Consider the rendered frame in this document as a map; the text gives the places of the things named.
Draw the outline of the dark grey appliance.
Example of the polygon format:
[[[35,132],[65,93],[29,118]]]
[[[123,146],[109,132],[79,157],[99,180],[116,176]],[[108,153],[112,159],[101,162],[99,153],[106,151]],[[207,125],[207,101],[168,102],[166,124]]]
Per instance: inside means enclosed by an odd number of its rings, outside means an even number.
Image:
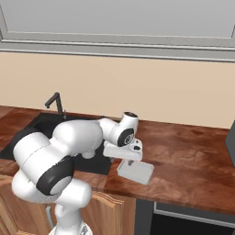
[[[226,138],[226,146],[227,146],[232,164],[235,167],[235,120],[233,121],[229,130],[229,134]]]

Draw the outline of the dark grey dishwasher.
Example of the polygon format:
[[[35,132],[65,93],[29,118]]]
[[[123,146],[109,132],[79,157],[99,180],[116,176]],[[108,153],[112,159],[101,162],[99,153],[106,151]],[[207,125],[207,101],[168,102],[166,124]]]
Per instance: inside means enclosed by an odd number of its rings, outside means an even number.
[[[235,235],[235,215],[138,199],[134,235]]]

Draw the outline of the grey wall cupboard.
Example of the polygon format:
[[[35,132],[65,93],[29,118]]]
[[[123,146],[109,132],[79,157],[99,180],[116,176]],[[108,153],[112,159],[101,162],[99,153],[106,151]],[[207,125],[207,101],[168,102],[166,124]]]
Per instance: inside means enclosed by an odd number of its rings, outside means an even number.
[[[0,51],[235,62],[235,0],[0,0]]]

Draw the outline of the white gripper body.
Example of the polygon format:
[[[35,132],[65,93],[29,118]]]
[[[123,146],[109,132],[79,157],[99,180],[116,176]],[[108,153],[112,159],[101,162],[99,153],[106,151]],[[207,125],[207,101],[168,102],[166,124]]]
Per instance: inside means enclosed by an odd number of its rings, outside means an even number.
[[[126,159],[129,161],[141,161],[142,142],[133,141],[129,145],[118,147],[112,143],[105,141],[103,154],[109,158]]]

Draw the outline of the white tupperware container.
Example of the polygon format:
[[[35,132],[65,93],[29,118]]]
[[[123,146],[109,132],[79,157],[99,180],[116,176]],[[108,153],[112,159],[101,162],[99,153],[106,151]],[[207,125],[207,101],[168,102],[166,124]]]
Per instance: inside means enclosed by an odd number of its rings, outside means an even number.
[[[117,174],[133,182],[147,185],[151,179],[154,166],[149,163],[134,161],[128,166],[128,160],[123,160],[117,168]]]

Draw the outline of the wooden cupboard door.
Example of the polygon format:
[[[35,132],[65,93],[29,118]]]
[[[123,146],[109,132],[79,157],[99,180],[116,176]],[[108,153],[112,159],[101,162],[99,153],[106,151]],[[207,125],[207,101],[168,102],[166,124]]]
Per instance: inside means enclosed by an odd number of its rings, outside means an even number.
[[[136,199],[94,191],[81,215],[94,235],[134,235]]]
[[[47,205],[16,197],[11,182],[11,176],[0,175],[0,235],[49,235],[52,225]]]

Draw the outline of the black sink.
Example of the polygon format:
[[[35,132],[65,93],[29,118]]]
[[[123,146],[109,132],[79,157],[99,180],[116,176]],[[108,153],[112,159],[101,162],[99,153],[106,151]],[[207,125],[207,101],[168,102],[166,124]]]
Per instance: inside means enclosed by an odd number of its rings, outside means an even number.
[[[58,114],[39,113],[28,124],[28,128],[35,128],[50,139],[55,127],[63,121],[64,119]],[[74,158],[74,169],[87,173],[108,175],[111,160],[103,155],[103,150],[104,144],[101,144],[99,148],[95,150],[95,156],[92,159],[85,159],[81,154],[76,155]],[[9,144],[0,151],[0,159],[14,160],[12,148]]]

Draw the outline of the black tap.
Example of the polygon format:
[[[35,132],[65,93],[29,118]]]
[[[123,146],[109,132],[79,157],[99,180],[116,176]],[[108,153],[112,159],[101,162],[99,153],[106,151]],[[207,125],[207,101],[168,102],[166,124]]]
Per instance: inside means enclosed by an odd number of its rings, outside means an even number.
[[[58,114],[63,118],[66,119],[66,112],[62,110],[62,101],[59,92],[55,92],[54,95],[45,103],[45,107],[49,108],[50,105],[55,102],[57,107]]]

